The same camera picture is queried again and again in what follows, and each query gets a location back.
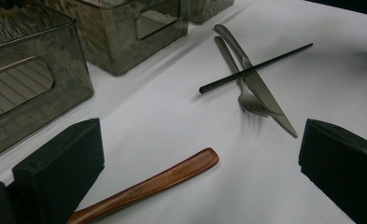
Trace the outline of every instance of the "fork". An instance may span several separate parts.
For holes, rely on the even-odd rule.
[[[215,36],[215,42],[223,55],[224,59],[226,60],[227,64],[233,70],[234,73],[239,72],[238,66],[236,65],[235,61],[233,60],[233,56],[230,53],[229,49],[227,48],[226,43],[224,42],[223,38],[220,36]],[[241,94],[238,97],[238,103],[242,109],[252,112],[254,114],[268,117],[268,116],[275,116],[278,115],[277,113],[271,111],[267,107],[265,107],[253,94],[249,92],[247,89],[247,84],[245,81],[240,77],[238,79],[238,84],[241,87]]]

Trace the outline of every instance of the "cutlery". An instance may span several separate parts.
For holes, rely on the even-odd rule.
[[[224,78],[221,78],[221,79],[219,79],[217,81],[214,81],[212,83],[209,83],[207,85],[204,85],[204,86],[202,86],[200,88],[199,92],[201,94],[204,94],[204,93],[207,93],[209,91],[214,90],[217,87],[223,86],[224,84],[227,84],[227,83],[229,83],[231,81],[234,81],[234,80],[238,79],[239,77],[245,77],[245,76],[251,75],[251,74],[253,74],[259,68],[262,68],[262,67],[264,67],[266,65],[269,65],[271,63],[275,63],[276,61],[279,61],[281,59],[284,59],[284,58],[286,58],[286,57],[288,57],[288,56],[290,56],[292,54],[298,53],[298,52],[300,52],[300,51],[302,51],[304,49],[308,49],[308,48],[312,47],[313,45],[314,44],[311,43],[311,44],[305,45],[305,46],[303,46],[301,48],[294,49],[294,50],[292,50],[292,51],[290,51],[288,53],[279,55],[277,57],[274,57],[273,59],[270,59],[270,60],[265,61],[263,63],[256,64],[253,67],[247,68],[245,70],[242,70],[241,72],[232,74],[232,75],[230,75],[228,77],[224,77]]]
[[[233,70],[234,73],[239,72],[238,66],[235,64],[233,60],[233,56],[230,53],[229,49],[227,48],[226,43],[224,42],[223,38],[220,36],[215,37],[215,42],[223,55],[224,59],[226,60],[227,64]],[[265,107],[253,94],[251,94],[248,89],[247,85],[245,84],[244,80],[240,77],[238,78],[238,83],[241,87],[241,94],[238,97],[239,105],[246,111],[268,117],[272,115],[276,115],[273,111],[269,110]]]
[[[68,220],[68,224],[89,223],[110,215],[121,208],[136,203],[145,197],[169,189],[212,168],[219,162],[218,154],[210,147],[203,149],[181,163],[103,201],[79,210]]]
[[[233,35],[225,26],[217,24],[215,25],[215,31],[218,32],[227,41],[227,43],[229,43],[245,69],[252,67],[248,56],[245,54],[244,50],[241,48],[241,46],[238,44]],[[293,126],[290,124],[288,118],[282,111],[273,94],[271,94],[270,90],[268,90],[267,86],[265,85],[259,74],[255,72],[250,76],[245,76],[244,80],[250,90],[253,92],[253,94],[255,94],[255,96],[263,104],[265,104],[267,108],[279,114],[273,115],[273,119],[294,138],[297,138],[298,134],[294,130]]]

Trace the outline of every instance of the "white table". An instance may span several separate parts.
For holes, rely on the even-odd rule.
[[[213,37],[224,24],[253,64],[314,43],[259,71],[299,134],[244,113],[236,83],[201,95],[228,76]],[[300,172],[307,119],[367,139],[367,15],[298,0],[236,0],[189,34],[112,77],[88,64],[95,94],[0,157],[0,180],[68,126],[100,118],[106,168],[79,208],[97,203],[185,160],[205,147],[211,170],[97,223],[353,223]]]

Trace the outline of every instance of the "table knife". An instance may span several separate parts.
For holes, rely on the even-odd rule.
[[[223,37],[224,40],[227,41],[227,43],[229,43],[245,69],[252,67],[252,63],[250,62],[248,56],[245,54],[244,50],[239,46],[238,42],[225,26],[217,24],[215,25],[215,31],[218,32],[221,37]],[[262,102],[271,111],[275,111],[279,114],[272,116],[273,119],[285,131],[291,134],[294,138],[297,138],[298,134],[294,130],[285,113],[282,111],[282,108],[279,106],[278,102],[274,98],[273,94],[271,94],[270,90],[267,88],[259,74],[255,72],[251,76],[245,76],[244,81],[260,102]]]

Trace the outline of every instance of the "wooden utensil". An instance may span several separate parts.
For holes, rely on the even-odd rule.
[[[206,148],[181,163],[117,193],[99,203],[79,210],[70,217],[68,224],[89,223],[97,218],[107,216],[131,203],[149,195],[173,187],[188,180],[219,162],[218,154],[212,148]]]

